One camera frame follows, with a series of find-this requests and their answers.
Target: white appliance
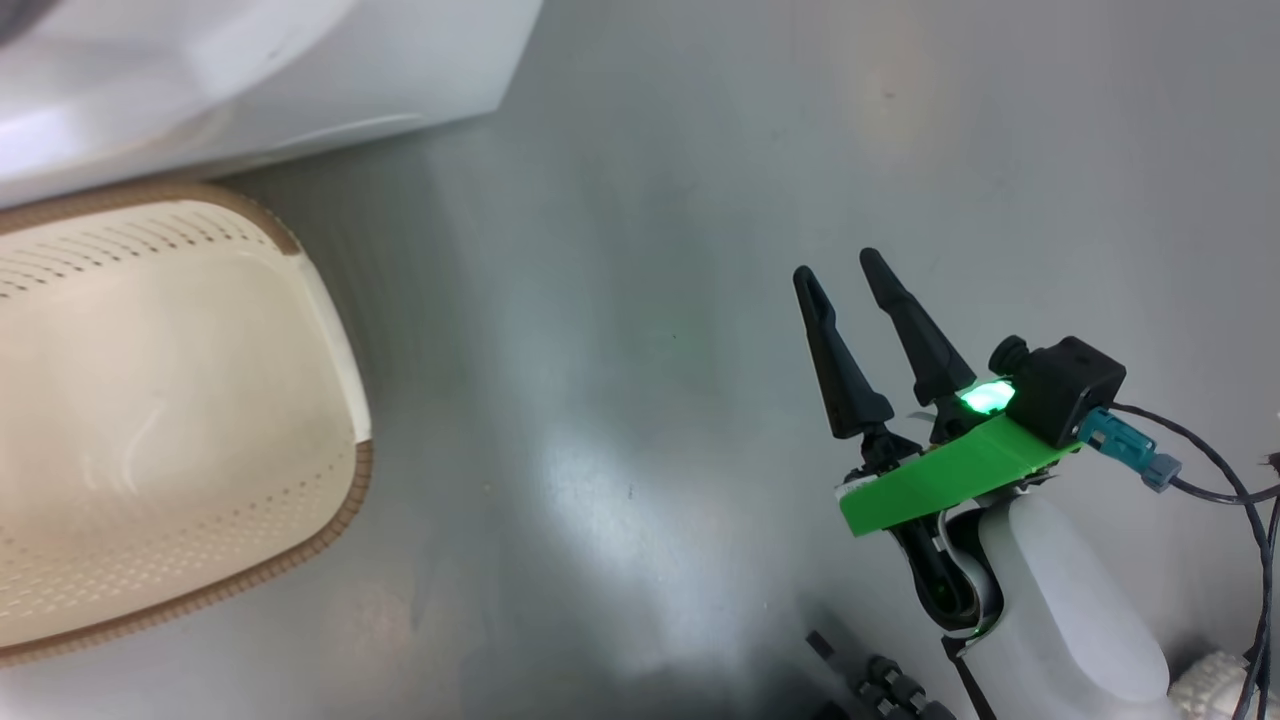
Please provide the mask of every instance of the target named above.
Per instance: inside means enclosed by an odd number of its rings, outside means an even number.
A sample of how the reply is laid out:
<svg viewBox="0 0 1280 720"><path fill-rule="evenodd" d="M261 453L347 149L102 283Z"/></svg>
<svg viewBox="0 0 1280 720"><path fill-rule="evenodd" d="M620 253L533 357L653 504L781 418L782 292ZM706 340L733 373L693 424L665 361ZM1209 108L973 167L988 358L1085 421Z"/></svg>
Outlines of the white appliance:
<svg viewBox="0 0 1280 720"><path fill-rule="evenodd" d="M541 0L0 0L0 208L498 106Z"/></svg>

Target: beige plastic basket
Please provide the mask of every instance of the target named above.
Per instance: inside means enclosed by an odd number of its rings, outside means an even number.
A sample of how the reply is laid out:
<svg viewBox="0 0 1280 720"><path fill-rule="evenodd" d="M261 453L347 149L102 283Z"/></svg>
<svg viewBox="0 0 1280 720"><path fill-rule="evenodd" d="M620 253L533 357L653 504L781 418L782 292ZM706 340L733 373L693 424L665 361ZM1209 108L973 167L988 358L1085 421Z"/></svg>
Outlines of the beige plastic basket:
<svg viewBox="0 0 1280 720"><path fill-rule="evenodd" d="M0 665L301 564L371 462L342 324L269 213L148 186L0 214Z"/></svg>

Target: stainless steel countertop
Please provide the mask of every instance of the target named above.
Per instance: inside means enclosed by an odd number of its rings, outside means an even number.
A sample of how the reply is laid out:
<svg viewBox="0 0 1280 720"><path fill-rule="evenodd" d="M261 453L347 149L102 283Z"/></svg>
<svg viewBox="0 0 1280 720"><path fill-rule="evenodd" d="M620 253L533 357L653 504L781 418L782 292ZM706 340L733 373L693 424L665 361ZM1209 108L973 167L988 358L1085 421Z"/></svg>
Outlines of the stainless steel countertop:
<svg viewBox="0 0 1280 720"><path fill-rule="evenodd" d="M819 273L904 432L865 245L975 368L1078 334L1261 484L1277 32L1263 0L548 0L497 114L228 181L355 345L376 471L351 530L0 673L0 717L806 717L835 685L813 626L963 706L893 542L836 509L858 448L790 273ZM1047 492L1175 662L1248 644L1243 512L1084 456Z"/></svg>

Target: green led light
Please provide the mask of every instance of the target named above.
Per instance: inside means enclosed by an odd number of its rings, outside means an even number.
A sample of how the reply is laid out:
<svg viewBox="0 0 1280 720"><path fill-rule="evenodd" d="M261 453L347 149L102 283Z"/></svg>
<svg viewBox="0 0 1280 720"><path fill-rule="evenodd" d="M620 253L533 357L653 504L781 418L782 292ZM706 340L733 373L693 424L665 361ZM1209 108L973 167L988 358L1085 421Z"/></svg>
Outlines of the green led light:
<svg viewBox="0 0 1280 720"><path fill-rule="evenodd" d="M1014 386L1007 380L993 380L980 384L960 396L965 405L973 407L983 415L991 415L1004 410L1009 401L1014 398Z"/></svg>

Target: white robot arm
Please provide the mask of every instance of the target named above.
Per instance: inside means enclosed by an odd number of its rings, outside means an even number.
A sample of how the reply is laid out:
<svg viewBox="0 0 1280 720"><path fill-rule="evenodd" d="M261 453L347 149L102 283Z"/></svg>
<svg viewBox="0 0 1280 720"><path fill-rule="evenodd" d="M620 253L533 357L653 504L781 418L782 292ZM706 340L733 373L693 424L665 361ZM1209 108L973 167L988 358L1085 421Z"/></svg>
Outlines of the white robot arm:
<svg viewBox="0 0 1280 720"><path fill-rule="evenodd" d="M1037 487L1069 452L1092 447L1156 491L1176 487L1203 500L1245 505L1265 568L1266 601L1245 689L1266 689L1270 665L1270 561L1276 520L1262 529L1247 495L1216 452L1189 430L1115 404L1125 368L1068 337L1030 351L1012 336L992 355L1001 380L977 377L915 297L873 249L860 255L876 304L893 320L915 374L915 397L932 406L931 447L891 433L893 409L872 389L809 268L794 282L832 434L861 437L863 466L837 489L855 536L887 530L911 568L916 597L943 632L982 720L1172 720L1169 667L1130 601L1093 550ZM1212 493L1178 478L1181 465L1111 414L1134 413L1179 432L1235 486ZM1276 464L1280 470L1280 459ZM955 514L974 500L979 507Z"/></svg>

